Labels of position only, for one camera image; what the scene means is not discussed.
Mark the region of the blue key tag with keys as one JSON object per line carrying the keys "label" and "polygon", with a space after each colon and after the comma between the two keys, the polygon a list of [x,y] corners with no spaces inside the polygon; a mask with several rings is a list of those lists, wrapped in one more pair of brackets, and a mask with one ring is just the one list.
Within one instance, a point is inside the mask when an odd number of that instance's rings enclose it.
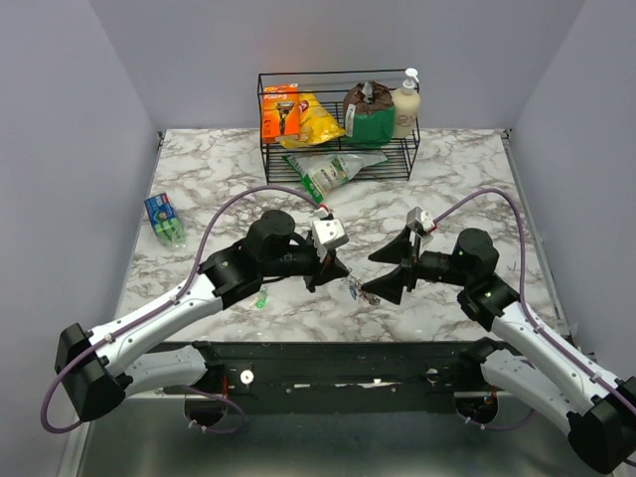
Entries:
{"label": "blue key tag with keys", "polygon": [[355,276],[349,275],[346,278],[347,286],[350,291],[350,295],[354,300],[360,300],[368,303],[371,306],[378,306],[381,300],[373,293],[366,292],[362,289],[363,283]]}

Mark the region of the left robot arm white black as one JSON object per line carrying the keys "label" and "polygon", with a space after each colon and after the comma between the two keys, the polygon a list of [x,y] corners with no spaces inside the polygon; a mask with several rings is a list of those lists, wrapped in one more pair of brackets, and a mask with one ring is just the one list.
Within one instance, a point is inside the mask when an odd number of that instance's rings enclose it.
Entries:
{"label": "left robot arm white black", "polygon": [[121,318],[90,330],[75,323],[60,335],[54,370],[82,422],[96,420],[126,398],[164,387],[212,391],[219,366],[199,345],[173,352],[155,347],[178,331],[260,291],[267,278],[300,277],[308,291],[348,275],[337,247],[348,241],[341,220],[315,220],[306,236],[290,215],[268,210],[244,238],[211,254],[184,281]]}

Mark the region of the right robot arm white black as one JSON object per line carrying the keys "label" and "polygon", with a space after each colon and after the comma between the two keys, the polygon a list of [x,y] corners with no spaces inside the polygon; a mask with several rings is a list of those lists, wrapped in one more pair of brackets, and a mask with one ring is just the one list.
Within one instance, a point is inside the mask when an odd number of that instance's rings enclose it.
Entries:
{"label": "right robot arm white black", "polygon": [[404,291],[425,280],[460,287],[463,313],[519,352],[483,341],[461,360],[457,377],[466,388],[486,383],[506,391],[550,420],[576,455],[598,473],[610,474],[635,452],[635,380],[623,380],[579,352],[531,311],[521,292],[495,271],[499,253],[479,229],[462,231],[450,253],[423,251],[410,229],[370,254],[394,270],[363,290],[398,304]]}

